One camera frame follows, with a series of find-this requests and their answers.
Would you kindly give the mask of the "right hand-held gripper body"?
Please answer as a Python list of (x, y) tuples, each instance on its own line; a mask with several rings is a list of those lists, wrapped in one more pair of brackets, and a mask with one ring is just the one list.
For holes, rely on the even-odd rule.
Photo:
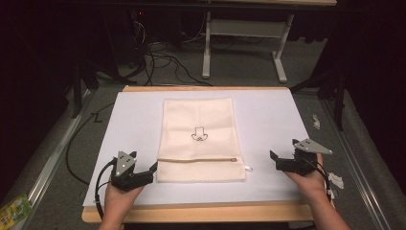
[(303, 139), (293, 147), (293, 159), (279, 157), (279, 162), (275, 162), (278, 171), (307, 175), (318, 169), (317, 153), (332, 154), (331, 149), (327, 149), (311, 139)]

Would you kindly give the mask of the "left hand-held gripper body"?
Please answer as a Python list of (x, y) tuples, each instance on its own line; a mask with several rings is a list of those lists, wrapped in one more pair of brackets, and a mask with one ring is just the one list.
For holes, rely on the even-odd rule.
[(153, 182), (153, 174), (147, 171), (134, 172), (136, 158), (120, 150), (111, 173), (111, 184), (117, 189), (129, 192)]

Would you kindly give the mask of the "cream cloth zipper bag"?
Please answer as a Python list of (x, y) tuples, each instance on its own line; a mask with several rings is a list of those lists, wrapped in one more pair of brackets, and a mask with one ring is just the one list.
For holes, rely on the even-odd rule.
[(157, 162), (161, 183), (245, 180), (233, 100), (165, 100)]

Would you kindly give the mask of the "person's left hand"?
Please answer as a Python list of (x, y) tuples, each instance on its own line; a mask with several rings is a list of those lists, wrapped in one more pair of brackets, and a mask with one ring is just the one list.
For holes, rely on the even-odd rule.
[(112, 185), (105, 190), (104, 215), (101, 222), (123, 223), (132, 209), (135, 199), (144, 188), (140, 187), (129, 192), (123, 192)]

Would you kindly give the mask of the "person's right hand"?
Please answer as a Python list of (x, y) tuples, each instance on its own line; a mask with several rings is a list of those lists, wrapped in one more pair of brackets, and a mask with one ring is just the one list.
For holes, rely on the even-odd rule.
[(285, 174), (297, 184), (309, 205), (316, 205), (328, 201), (325, 179), (320, 173), (323, 166), (323, 158), (320, 153), (317, 153), (316, 156), (319, 163), (317, 170), (304, 176), (293, 172), (285, 172)]

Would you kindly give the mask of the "white table mat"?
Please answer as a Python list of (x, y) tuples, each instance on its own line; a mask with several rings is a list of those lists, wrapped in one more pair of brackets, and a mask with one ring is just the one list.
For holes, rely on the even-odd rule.
[(137, 152), (135, 170), (143, 172), (156, 161), (161, 138), (165, 99), (231, 98), (246, 179), (225, 183), (159, 183), (147, 185), (136, 199), (138, 205), (171, 205), (257, 201), (293, 201), (302, 196), (269, 156), (274, 151), (290, 158), (292, 141), (307, 132), (289, 90), (213, 90), (121, 92), (117, 96), (99, 157), (92, 175), (86, 207), (95, 204), (95, 183), (100, 171), (117, 153)]

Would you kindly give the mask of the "large white paper scrap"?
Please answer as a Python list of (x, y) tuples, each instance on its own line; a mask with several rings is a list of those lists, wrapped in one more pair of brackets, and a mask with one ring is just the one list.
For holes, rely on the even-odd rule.
[(343, 181), (343, 178), (341, 176), (338, 176), (336, 174), (334, 174), (333, 172), (330, 172), (328, 174), (328, 179), (338, 188), (340, 189), (344, 189), (345, 188), (345, 184)]

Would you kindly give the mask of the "black stand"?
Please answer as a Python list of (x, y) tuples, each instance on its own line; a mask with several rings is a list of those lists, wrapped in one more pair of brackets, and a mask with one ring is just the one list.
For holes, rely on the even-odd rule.
[(74, 65), (73, 74), (73, 95), (74, 95), (74, 112), (73, 119), (76, 119), (82, 110), (82, 85), (88, 89), (98, 89), (99, 82), (93, 67), (85, 60), (79, 59)]
[(289, 88), (291, 93), (297, 93), (302, 89), (319, 85), (317, 96), (321, 100), (327, 100), (334, 98), (334, 110), (333, 121), (335, 125), (342, 130), (343, 129), (343, 108), (344, 105), (344, 93), (345, 93), (346, 78), (342, 70), (331, 69), (325, 71), (325, 73), (311, 77), (308, 80), (300, 82)]

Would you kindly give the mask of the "wooden table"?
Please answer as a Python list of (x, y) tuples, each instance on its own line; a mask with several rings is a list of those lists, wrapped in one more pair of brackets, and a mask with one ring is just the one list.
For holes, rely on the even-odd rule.
[[(122, 92), (161, 91), (213, 91), (213, 90), (269, 90), (285, 87), (238, 87), (238, 86), (127, 86)], [(109, 174), (100, 171), (97, 181), (104, 182)], [(129, 222), (239, 222), (239, 221), (298, 221), (310, 220), (308, 205), (300, 200), (197, 203), (171, 205), (138, 205), (127, 216)]]

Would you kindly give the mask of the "green packet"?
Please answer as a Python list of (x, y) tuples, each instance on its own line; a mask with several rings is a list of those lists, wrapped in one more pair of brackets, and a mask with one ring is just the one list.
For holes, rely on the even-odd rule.
[(26, 194), (19, 195), (0, 209), (0, 230), (10, 230), (32, 210), (33, 207), (28, 196)]

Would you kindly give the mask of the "metal floor rail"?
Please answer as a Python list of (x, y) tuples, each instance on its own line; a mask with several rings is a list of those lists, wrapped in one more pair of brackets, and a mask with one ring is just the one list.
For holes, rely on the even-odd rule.
[(340, 142), (342, 149), (344, 150), (344, 157), (350, 168), (350, 173), (356, 184), (358, 192), (360, 193), (363, 202), (372, 218), (372, 222), (377, 230), (392, 230), (389, 222), (387, 221), (383, 210), (376, 198), (375, 192), (373, 191), (370, 183), (367, 181), (366, 176), (363, 174), (358, 161), (355, 158), (354, 152), (350, 147), (350, 143), (344, 133), (338, 125), (335, 123), (333, 118), (333, 110), (326, 100), (320, 100), (320, 105), (324, 112), (327, 114), (327, 120), (332, 125), (337, 139)]
[(65, 148), (75, 133), (82, 119), (82, 110), (93, 97), (94, 90), (86, 89), (79, 92), (81, 105), (76, 110), (74, 91), (67, 94), (70, 103), (61, 117), (56, 121), (51, 131), (34, 152), (27, 166), (18, 177), (13, 190), (19, 194), (27, 193), (27, 198), (32, 204), (32, 212), (17, 223), (11, 230), (27, 230), (35, 210), (45, 195), (56, 170), (63, 159)]

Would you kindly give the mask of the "white desk frame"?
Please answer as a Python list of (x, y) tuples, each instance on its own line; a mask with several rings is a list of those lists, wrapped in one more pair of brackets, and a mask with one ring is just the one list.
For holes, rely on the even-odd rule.
[(212, 15), (207, 12), (202, 78), (208, 79), (211, 75), (211, 37), (213, 35), (248, 36), (277, 38), (279, 40), (278, 49), (272, 51), (271, 55), (279, 82), (287, 83), (287, 76), (282, 65), (282, 52), (291, 29), (293, 19), (293, 14), (289, 14), (283, 22), (212, 19)]

